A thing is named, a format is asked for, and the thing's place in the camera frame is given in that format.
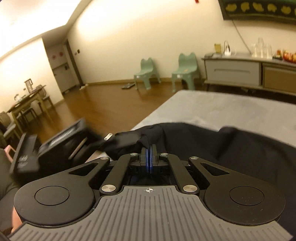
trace gray ribbed plate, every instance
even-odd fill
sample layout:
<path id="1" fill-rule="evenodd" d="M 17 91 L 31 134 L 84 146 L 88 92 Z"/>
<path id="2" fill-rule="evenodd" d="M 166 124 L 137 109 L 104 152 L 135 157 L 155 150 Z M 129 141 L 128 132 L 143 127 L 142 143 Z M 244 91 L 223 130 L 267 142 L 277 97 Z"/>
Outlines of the gray ribbed plate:
<path id="1" fill-rule="evenodd" d="M 198 196 L 179 193 L 175 186 L 126 186 L 102 197 L 83 220 L 61 228 L 24 224 L 13 241 L 95 240 L 290 240 L 276 221 L 260 226 L 228 223 L 210 213 Z"/>

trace green plastic chair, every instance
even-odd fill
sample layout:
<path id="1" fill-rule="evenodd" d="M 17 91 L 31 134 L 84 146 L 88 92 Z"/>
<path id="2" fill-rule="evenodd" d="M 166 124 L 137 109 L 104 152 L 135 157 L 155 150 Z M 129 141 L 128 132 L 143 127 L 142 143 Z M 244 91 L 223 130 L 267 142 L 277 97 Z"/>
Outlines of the green plastic chair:
<path id="1" fill-rule="evenodd" d="M 172 73 L 173 92 L 176 92 L 175 81 L 177 79 L 185 80 L 188 85 L 188 89 L 195 90 L 195 78 L 199 78 L 201 80 L 195 54 L 191 53 L 187 56 L 181 53 L 179 55 L 179 68 Z"/>
<path id="2" fill-rule="evenodd" d="M 154 65 L 154 62 L 152 61 L 151 58 L 145 60 L 141 60 L 141 71 L 133 76 L 136 84 L 136 90 L 138 89 L 137 86 L 137 80 L 142 80 L 144 82 L 144 85 L 146 87 L 146 90 L 151 89 L 150 81 L 149 79 L 155 75 L 158 79 L 158 82 L 161 83 L 159 74 L 157 72 L 157 69 Z"/>

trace power cord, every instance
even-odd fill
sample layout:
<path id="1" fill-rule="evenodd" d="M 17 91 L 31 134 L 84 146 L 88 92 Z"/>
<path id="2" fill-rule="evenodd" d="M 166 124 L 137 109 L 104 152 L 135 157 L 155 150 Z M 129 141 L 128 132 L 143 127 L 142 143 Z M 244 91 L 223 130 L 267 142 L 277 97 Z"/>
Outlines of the power cord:
<path id="1" fill-rule="evenodd" d="M 243 42 L 244 45 L 246 46 L 247 50 L 249 51 L 250 54 L 252 54 L 251 50 L 249 49 L 248 45 L 246 44 L 246 42 L 245 42 L 244 39 L 242 38 L 242 36 L 241 36 L 239 30 L 237 29 L 237 26 L 235 25 L 233 19 L 232 19 L 232 23 L 233 23 L 235 29 L 237 30 L 237 33 L 239 34 L 239 37 L 241 38 L 242 42 Z"/>

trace triangular cutout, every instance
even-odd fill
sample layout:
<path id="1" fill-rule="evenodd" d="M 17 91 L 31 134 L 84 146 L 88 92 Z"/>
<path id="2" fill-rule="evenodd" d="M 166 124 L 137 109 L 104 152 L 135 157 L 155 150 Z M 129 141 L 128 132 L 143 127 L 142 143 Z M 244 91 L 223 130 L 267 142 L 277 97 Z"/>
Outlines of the triangular cutout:
<path id="1" fill-rule="evenodd" d="M 77 175 L 77 176 L 86 176 L 87 174 L 90 173 L 90 171 L 92 169 L 94 169 L 96 167 L 97 163 L 91 163 L 89 165 L 86 165 L 86 166 L 83 166 L 81 168 L 78 168 L 76 170 L 73 170 L 71 172 L 69 172 L 69 174 L 72 174 L 72 175 Z"/>
<path id="2" fill-rule="evenodd" d="M 206 164 L 206 163 L 201 163 L 201 165 L 213 176 L 221 176 L 221 175 L 229 174 L 229 172 L 210 166 L 209 164 Z"/>

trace television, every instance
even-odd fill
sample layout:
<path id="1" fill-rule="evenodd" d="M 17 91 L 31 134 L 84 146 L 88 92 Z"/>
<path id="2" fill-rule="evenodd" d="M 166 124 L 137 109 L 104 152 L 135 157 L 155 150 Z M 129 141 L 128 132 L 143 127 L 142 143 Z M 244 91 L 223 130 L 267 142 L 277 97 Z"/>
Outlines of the television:
<path id="1" fill-rule="evenodd" d="M 296 24 L 295 0 L 218 0 L 224 20 L 270 20 Z"/>

